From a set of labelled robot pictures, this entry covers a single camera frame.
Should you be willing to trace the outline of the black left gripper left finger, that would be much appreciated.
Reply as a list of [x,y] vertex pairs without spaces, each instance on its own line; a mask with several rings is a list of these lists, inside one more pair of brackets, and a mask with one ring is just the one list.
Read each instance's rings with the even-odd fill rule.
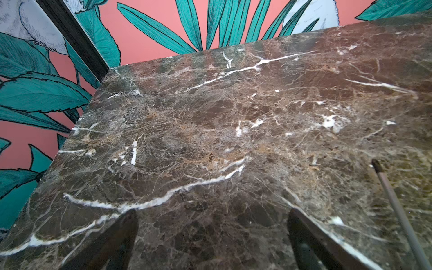
[[134,209],[121,215],[103,234],[68,260],[62,270],[126,270],[138,233]]

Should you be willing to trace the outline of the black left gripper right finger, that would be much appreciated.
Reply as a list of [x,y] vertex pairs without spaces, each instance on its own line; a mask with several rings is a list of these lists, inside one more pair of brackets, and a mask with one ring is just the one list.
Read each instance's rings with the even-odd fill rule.
[[298,209],[288,215],[288,234],[300,270],[368,269]]

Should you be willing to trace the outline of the green black handled screwdriver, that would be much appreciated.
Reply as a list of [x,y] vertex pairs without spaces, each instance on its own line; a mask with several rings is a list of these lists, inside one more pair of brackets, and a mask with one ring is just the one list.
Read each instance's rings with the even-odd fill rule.
[[401,205],[394,189],[392,188],[390,181],[387,178],[387,175],[384,172],[384,169],[380,165],[379,161],[377,159],[372,159],[371,165],[373,166],[380,183],[384,189],[385,194],[387,195],[391,207],[393,208],[397,219],[399,220],[399,223],[402,227],[402,229],[405,232],[405,235],[407,237],[408,243],[410,245],[411,251],[413,255],[416,258],[416,261],[420,268],[422,270],[430,270],[432,268],[432,265],[430,264],[418,238],[417,235],[408,220],[408,217],[406,216],[405,210],[403,206]]

